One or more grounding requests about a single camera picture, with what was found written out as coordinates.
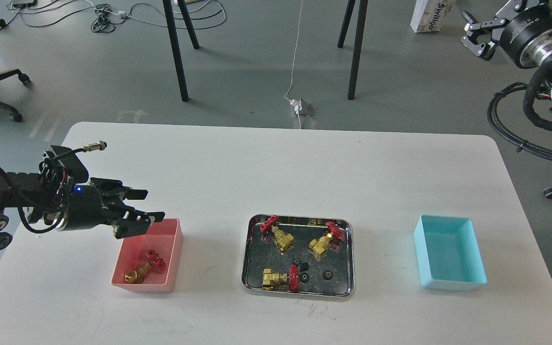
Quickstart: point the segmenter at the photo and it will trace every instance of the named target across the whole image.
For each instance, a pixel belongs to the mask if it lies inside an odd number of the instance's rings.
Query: gray concrete floor
[[[38,6],[50,1],[39,0]],[[146,1],[162,8],[159,0]],[[0,0],[0,16],[9,20],[13,14],[6,10],[7,2]],[[129,11],[134,3],[115,0],[112,7]],[[552,162],[515,153],[515,147],[492,131],[485,115],[495,92],[514,81],[529,81],[533,70],[516,68],[502,51],[491,62],[483,61],[460,43],[464,21],[458,12],[472,11],[477,18],[488,19],[505,0],[459,0],[442,31],[431,34],[410,29],[414,0],[370,1],[354,101],[346,99],[346,89],[355,20],[344,49],[335,46],[345,3],[304,3],[291,96],[316,108],[314,118],[304,119],[302,126],[493,137],[552,276],[552,200],[542,194],[552,186]],[[86,4],[78,1],[58,11],[23,17],[30,24],[46,24]],[[29,28],[17,18],[0,32],[0,71],[21,68],[33,83],[24,87],[15,78],[0,82],[0,100],[24,115],[18,124],[0,110],[0,165],[8,171],[37,171],[48,145],[60,144],[68,129],[81,121],[297,127],[282,95],[291,77],[300,1],[222,0],[222,4],[227,22],[197,31],[199,50],[193,50],[186,32],[178,30],[188,103],[180,101],[164,28],[129,20],[114,33],[95,34],[90,31],[96,18],[91,10],[48,28]],[[215,8],[210,5],[201,13]],[[164,17],[147,6],[136,7],[133,14],[165,24]],[[500,105],[504,122],[520,136],[552,147],[552,133],[527,122],[521,98],[516,94]],[[142,138],[129,140],[142,142]],[[311,154],[311,147],[300,149]],[[144,169],[132,163],[130,168]],[[6,214],[12,219],[7,230],[13,231],[18,219],[13,212]]]

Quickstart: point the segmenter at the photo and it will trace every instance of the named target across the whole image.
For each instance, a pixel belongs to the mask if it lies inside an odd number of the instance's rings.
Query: white table
[[[64,146],[97,140],[108,149],[79,155],[92,176],[146,188],[131,205],[180,218],[175,291],[111,286],[120,242],[110,227],[39,238],[21,229],[0,262],[0,343],[552,344],[552,281],[488,137],[81,123]],[[348,220],[355,293],[245,290],[258,213]],[[487,286],[420,286],[421,214],[472,218]]]

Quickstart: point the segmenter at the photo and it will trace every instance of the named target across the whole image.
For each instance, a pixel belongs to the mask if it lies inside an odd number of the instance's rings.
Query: black table leg
[[[348,25],[351,22],[353,16],[353,9],[355,8],[355,0],[348,0],[346,5],[346,13],[344,14],[344,21],[342,22],[342,29],[340,29],[340,39],[338,39],[338,48],[344,46],[344,39],[346,38],[346,32],[348,31]]]
[[[184,0],[178,0],[178,7],[180,7],[180,13],[182,14],[182,19],[184,19],[186,30],[189,32],[193,49],[199,49],[199,42],[197,41],[197,36],[195,35],[195,29],[193,28],[189,11],[186,9],[186,2]]]
[[[368,0],[359,2],[359,18],[357,19],[357,33],[355,33],[355,46],[353,48],[353,64],[351,66],[351,78],[348,82],[348,99],[355,99],[355,87],[357,87],[357,74],[359,73],[359,59],[361,57],[361,43],[363,41],[363,29],[366,26],[366,12]]]
[[[173,63],[176,66],[176,74],[178,76],[180,97],[183,102],[186,102],[189,100],[189,93],[186,89],[186,80],[184,80],[184,68],[182,68],[182,57],[180,56],[180,46],[178,45],[178,36],[176,35],[176,24],[173,22],[173,8],[171,0],[163,0],[163,9],[165,10],[165,20],[167,22],[167,31],[169,32],[169,42],[172,46]]]

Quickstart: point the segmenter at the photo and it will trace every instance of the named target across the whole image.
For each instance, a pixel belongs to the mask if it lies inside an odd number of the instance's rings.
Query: stainless steel tray
[[[309,218],[278,216],[276,225],[282,231],[290,233],[295,238],[295,244],[284,253],[276,247],[271,233],[267,236],[261,233],[260,227],[271,215],[258,214],[248,222],[244,265],[241,273],[242,283],[255,292],[289,293],[293,295],[316,295],[329,297],[348,297],[355,290],[355,273],[353,266],[353,231],[346,220],[333,218]],[[327,231],[325,223],[333,221],[344,231],[342,242],[333,241],[327,253],[316,260],[309,251],[309,243],[323,236]],[[309,269],[308,282],[301,282],[298,292],[291,292],[287,286],[275,290],[264,290],[263,270],[271,268],[279,273],[288,273],[294,258],[307,262]],[[331,279],[324,279],[323,273],[329,270]]]

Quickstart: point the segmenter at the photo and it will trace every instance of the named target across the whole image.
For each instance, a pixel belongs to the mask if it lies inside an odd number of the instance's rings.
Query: chair wheel
[[[29,82],[29,76],[27,76],[25,73],[18,74],[18,80],[20,80],[21,83],[27,84]]]
[[[23,120],[23,116],[20,115],[18,112],[11,112],[10,113],[10,119],[14,122],[21,122]]]
[[[546,188],[544,191],[545,198],[552,199],[552,188]]]

